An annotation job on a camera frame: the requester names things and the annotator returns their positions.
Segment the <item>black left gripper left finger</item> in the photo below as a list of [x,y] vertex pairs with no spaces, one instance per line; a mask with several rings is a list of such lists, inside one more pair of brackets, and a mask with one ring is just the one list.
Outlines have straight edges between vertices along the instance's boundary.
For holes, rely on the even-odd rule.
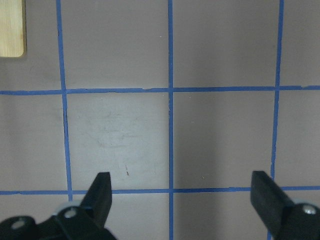
[[99,172],[96,175],[79,206],[99,227],[105,226],[112,206],[112,185],[109,172]]

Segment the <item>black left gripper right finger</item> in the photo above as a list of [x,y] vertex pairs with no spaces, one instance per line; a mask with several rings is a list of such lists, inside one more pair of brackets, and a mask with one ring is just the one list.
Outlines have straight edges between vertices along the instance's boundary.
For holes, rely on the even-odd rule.
[[294,208],[294,202],[264,171],[251,174],[250,202],[263,224],[276,238]]

